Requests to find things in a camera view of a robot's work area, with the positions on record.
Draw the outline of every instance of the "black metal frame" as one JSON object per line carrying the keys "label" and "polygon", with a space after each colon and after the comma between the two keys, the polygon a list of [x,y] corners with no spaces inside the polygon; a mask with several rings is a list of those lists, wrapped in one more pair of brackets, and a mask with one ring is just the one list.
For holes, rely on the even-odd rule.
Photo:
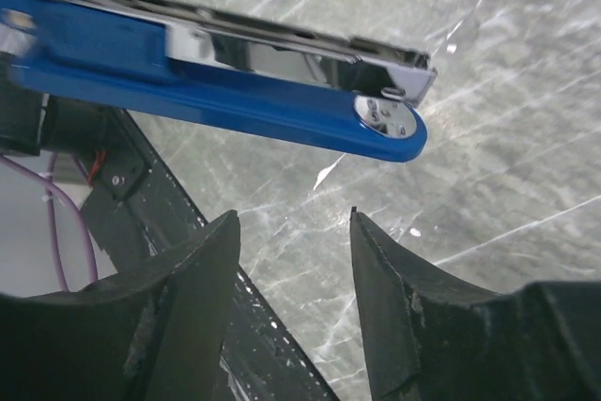
{"label": "black metal frame", "polygon": [[[1,74],[0,82],[6,82]],[[338,399],[244,270],[236,270],[234,212],[208,224],[126,111],[50,97],[41,123],[36,109],[42,105],[40,94],[0,89],[0,152],[67,151],[88,170],[98,155],[106,156],[82,213],[118,273],[81,292],[43,300],[0,295],[6,316],[0,321],[0,374],[10,375],[0,378],[0,396],[44,383],[56,393],[73,393],[70,372],[83,372],[76,381],[81,386],[99,358],[99,366],[127,386],[119,398],[124,400],[207,399],[208,390],[217,400]],[[221,235],[203,238],[214,230]],[[537,283],[499,295],[411,253],[356,209],[350,235],[374,399],[601,399],[600,283]],[[193,266],[191,256],[205,266]],[[96,299],[116,287],[123,305],[113,324],[113,310],[97,315],[102,309]],[[164,328],[141,347],[150,358],[140,360],[144,380],[138,383],[124,380],[118,357],[127,347],[139,347],[132,324],[141,321],[143,295],[150,296]],[[87,341],[71,337],[80,325]],[[54,364],[58,343],[65,348],[57,356],[61,363]],[[192,344],[182,358],[186,352],[177,351]],[[82,354],[86,347],[95,353]],[[203,348],[209,352],[196,373],[180,371]],[[165,366],[169,371],[151,376]],[[26,383],[30,373],[39,386]],[[57,378],[64,381],[60,387]],[[93,379],[102,390],[115,386],[101,385],[102,376]]]}
{"label": "black metal frame", "polygon": [[[82,213],[122,271],[182,242],[207,220],[130,115],[118,109],[104,113],[115,146],[107,149],[106,166]],[[232,399],[238,392],[239,399],[242,394],[261,400],[338,399],[242,268],[237,276],[223,343],[221,368],[227,375],[218,378],[216,397]]]}

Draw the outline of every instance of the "gray marble countertop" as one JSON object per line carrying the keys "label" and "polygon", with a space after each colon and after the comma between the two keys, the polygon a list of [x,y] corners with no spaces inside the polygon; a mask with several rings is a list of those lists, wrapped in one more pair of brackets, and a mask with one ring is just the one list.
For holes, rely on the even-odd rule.
{"label": "gray marble countertop", "polygon": [[136,115],[209,218],[239,211],[242,266],[342,399],[369,399],[351,206],[487,288],[599,277],[598,0],[185,1],[434,55],[407,164]]}

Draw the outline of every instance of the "purple cable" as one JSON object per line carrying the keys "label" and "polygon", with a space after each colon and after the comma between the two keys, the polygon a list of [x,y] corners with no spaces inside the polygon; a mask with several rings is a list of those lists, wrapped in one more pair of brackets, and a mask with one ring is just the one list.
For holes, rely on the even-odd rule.
{"label": "purple cable", "polygon": [[7,157],[5,157],[4,155],[1,155],[1,154],[0,154],[0,163],[4,164],[5,166],[11,168],[12,170],[16,171],[17,173],[19,173],[23,176],[36,181],[37,183],[42,185],[48,192],[50,192],[51,194],[55,195],[60,200],[62,200],[65,203],[65,206],[69,210],[71,210],[71,212],[73,213],[73,216],[75,217],[75,221],[79,225],[79,227],[82,231],[82,235],[84,236],[84,245],[85,245],[85,249],[86,249],[87,264],[88,264],[90,280],[92,282],[98,281],[98,268],[96,266],[96,257],[94,256],[94,246],[92,245],[92,238],[90,238],[90,234],[87,230],[87,227],[85,226],[84,218],[82,217],[82,213],[79,211],[79,209],[77,208],[75,203],[71,200],[71,198],[68,197],[65,192],[63,192],[60,188],[58,188],[56,185],[54,185],[54,183],[52,183],[47,178],[44,178],[44,177],[34,173],[33,171],[25,168],[24,166],[14,162],[11,159],[8,159]]}
{"label": "purple cable", "polygon": [[[48,160],[48,181],[53,183],[54,167],[56,166],[56,160],[58,159],[57,153],[52,153]],[[58,247],[58,231],[56,229],[56,211],[54,210],[54,197],[50,190],[46,188],[46,196],[48,201],[46,208],[48,209],[48,225],[50,226],[50,245],[53,250],[53,261],[54,269],[56,270],[56,276],[58,277],[58,283],[60,289],[63,291],[69,291],[67,285],[67,276],[65,276],[65,269],[63,268],[63,262],[60,258],[60,249]]]}

